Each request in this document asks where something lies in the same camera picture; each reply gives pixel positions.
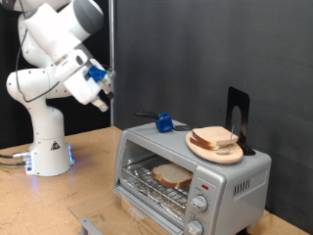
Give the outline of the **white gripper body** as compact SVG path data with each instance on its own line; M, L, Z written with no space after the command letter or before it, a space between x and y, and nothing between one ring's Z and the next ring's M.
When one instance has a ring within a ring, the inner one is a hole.
M87 105L95 98L100 98L98 94L103 88L103 83L96 82L93 77L86 79L81 72L77 72L65 81L65 86L79 103Z

